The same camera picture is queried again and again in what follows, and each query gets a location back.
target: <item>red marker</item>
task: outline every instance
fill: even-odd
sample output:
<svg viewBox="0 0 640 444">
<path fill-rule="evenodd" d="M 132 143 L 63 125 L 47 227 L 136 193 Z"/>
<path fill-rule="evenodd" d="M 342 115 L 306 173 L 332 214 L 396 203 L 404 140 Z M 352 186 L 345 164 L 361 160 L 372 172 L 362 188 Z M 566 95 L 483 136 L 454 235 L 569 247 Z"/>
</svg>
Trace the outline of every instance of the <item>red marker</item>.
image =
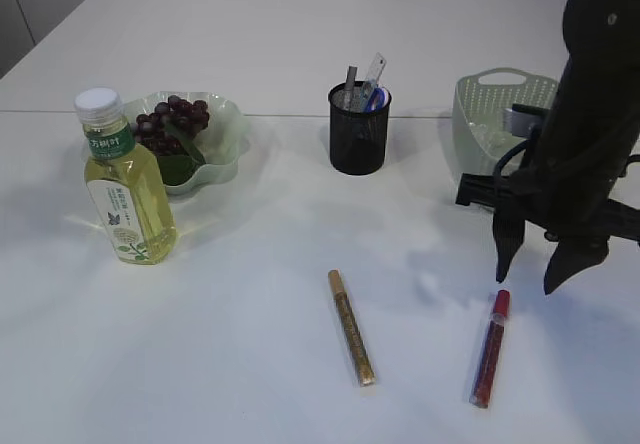
<svg viewBox="0 0 640 444">
<path fill-rule="evenodd" d="M 489 331 L 484 341 L 482 361 L 478 368 L 478 375 L 471 395 L 471 404 L 482 409 L 489 407 L 489 401 L 491 400 L 491 388 L 493 387 L 493 378 L 496 374 L 496 365 L 498 364 L 502 336 L 504 335 L 504 323 L 509 315 L 509 300 L 508 291 L 502 290 L 498 292 L 496 303 L 491 313 Z"/>
</svg>

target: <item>grape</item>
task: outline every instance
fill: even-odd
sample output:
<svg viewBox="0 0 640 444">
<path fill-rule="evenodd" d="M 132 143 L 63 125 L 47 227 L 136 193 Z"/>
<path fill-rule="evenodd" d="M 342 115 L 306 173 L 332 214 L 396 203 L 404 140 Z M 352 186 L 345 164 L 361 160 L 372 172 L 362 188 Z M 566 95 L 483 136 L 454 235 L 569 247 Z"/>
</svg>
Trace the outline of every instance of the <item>grape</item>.
<svg viewBox="0 0 640 444">
<path fill-rule="evenodd" d="M 189 101 L 183 99 L 182 101 L 180 101 L 180 104 L 178 104 L 178 108 L 176 110 L 183 116 L 188 116 L 193 111 L 193 106 Z"/>
<path fill-rule="evenodd" d="M 160 114 L 161 116 L 164 114 L 169 114 L 171 112 L 171 107 L 169 107 L 169 104 L 166 102 L 160 102 L 154 109 L 154 112 Z"/>
<path fill-rule="evenodd" d="M 182 116 L 178 118 L 178 127 L 183 131 L 186 131 L 189 127 L 189 118 Z"/>
<path fill-rule="evenodd" d="M 151 114 L 136 117 L 136 122 L 131 124 L 134 139 L 156 156 L 188 155 L 180 141 L 167 134 L 165 128 L 173 124 L 193 139 L 209 125 L 211 116 L 207 109 L 206 101 L 191 104 L 176 95 L 169 96 L 167 102 L 159 102 Z"/>
<path fill-rule="evenodd" d="M 153 132 L 153 123 L 150 121 L 143 122 L 138 128 L 141 135 L 149 135 Z"/>
<path fill-rule="evenodd" d="M 169 99 L 167 99 L 167 103 L 169 104 L 171 109 L 173 109 L 175 111 L 176 110 L 176 106 L 180 103 L 181 100 L 182 99 L 180 99 L 178 96 L 176 96 L 174 94 L 172 96 L 169 96 Z"/>
<path fill-rule="evenodd" d="M 194 109 L 201 109 L 202 111 L 206 111 L 209 107 L 206 101 L 198 99 L 197 101 L 193 101 Z"/>
<path fill-rule="evenodd" d="M 138 117 L 136 117 L 136 124 L 142 124 L 143 122 L 147 122 L 149 119 L 149 116 L 147 116 L 146 114 L 139 114 Z"/>
<path fill-rule="evenodd" d="M 163 129 L 167 124 L 171 124 L 172 121 L 173 119 L 171 118 L 170 114 L 165 114 L 164 116 L 162 116 L 160 118 L 160 126 L 162 126 L 161 129 Z"/>
</svg>

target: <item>white bottle cap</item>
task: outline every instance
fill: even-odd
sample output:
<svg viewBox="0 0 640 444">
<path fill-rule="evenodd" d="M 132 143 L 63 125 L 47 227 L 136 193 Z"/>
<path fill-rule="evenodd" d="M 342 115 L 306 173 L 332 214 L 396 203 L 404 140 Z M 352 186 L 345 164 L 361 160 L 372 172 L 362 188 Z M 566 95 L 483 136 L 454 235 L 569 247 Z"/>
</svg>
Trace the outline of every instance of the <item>white bottle cap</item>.
<svg viewBox="0 0 640 444">
<path fill-rule="evenodd" d="M 76 114 L 80 122 L 101 127 L 117 120 L 123 112 L 120 96 L 108 87 L 94 87 L 78 94 L 75 100 Z"/>
</svg>

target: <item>black mesh pen holder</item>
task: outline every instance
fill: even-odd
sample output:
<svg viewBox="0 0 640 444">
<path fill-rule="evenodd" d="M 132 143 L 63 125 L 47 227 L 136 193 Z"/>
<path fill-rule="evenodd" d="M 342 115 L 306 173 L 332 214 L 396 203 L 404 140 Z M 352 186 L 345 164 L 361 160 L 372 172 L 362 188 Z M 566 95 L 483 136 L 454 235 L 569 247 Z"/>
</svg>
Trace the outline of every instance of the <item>black mesh pen holder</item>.
<svg viewBox="0 0 640 444">
<path fill-rule="evenodd" d="M 362 81 L 356 81 L 354 95 L 361 86 Z M 329 93 L 329 159 L 340 172 L 364 176 L 384 164 L 391 95 L 387 105 L 377 111 L 351 112 L 334 103 L 334 97 L 343 89 L 344 83 Z"/>
</svg>

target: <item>green plastic basket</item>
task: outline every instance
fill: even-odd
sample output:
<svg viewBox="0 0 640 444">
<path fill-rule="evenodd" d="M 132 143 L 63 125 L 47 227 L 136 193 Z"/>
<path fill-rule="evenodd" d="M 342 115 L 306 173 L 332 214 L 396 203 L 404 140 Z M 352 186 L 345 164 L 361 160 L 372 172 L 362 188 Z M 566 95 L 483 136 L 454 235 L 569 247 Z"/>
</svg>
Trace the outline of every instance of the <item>green plastic basket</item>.
<svg viewBox="0 0 640 444">
<path fill-rule="evenodd" d="M 512 74 L 524 78 L 521 84 L 483 84 L 481 78 Z M 467 76 L 456 85 L 453 104 L 453 144 L 459 173 L 490 175 L 498 160 L 522 141 L 504 130 L 503 110 L 513 104 L 550 108 L 558 82 L 518 69 L 497 68 Z M 517 169 L 519 158 L 504 169 Z"/>
</svg>

